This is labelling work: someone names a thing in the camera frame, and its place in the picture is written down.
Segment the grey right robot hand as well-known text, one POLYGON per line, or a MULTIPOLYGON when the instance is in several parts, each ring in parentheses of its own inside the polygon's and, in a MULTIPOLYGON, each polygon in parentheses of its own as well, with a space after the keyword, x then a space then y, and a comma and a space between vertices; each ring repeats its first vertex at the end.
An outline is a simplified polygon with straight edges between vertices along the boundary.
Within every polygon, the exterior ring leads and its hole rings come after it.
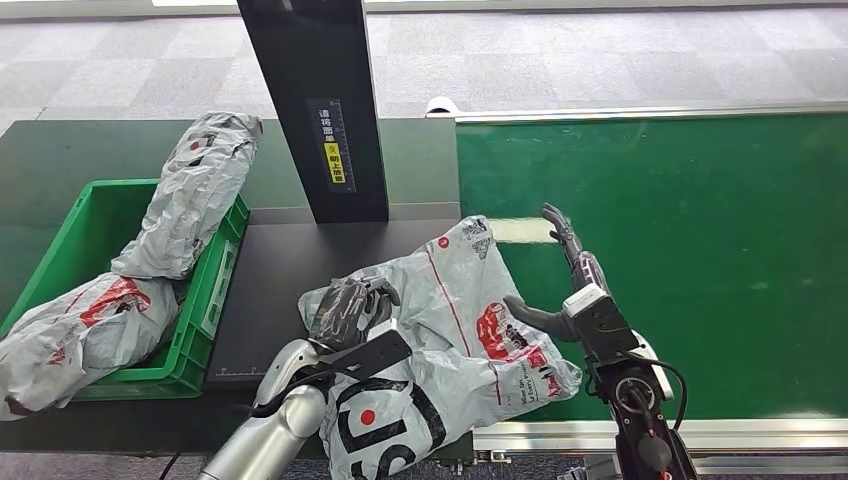
MULTIPOLYGON (((559 244, 564 253, 570 268, 574 292, 586 285, 594 284, 605 293, 609 293, 599 261, 592 252, 583 248, 570 219, 558 207, 550 203, 543 205, 541 215, 553 225, 549 236, 559 244)), ((516 320, 568 343, 580 341, 571 316, 565 308, 558 312, 547 312, 528 306, 521 298, 514 295, 506 296, 504 303, 516 320)))

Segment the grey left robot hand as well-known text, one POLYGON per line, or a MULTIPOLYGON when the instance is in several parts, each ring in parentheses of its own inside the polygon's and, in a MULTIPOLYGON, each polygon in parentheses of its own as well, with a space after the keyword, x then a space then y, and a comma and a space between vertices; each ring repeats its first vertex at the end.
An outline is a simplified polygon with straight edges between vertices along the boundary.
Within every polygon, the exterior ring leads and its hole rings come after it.
POLYGON ((334 352, 353 348, 399 305, 399 293, 383 277, 333 279, 312 316, 308 337, 334 352))

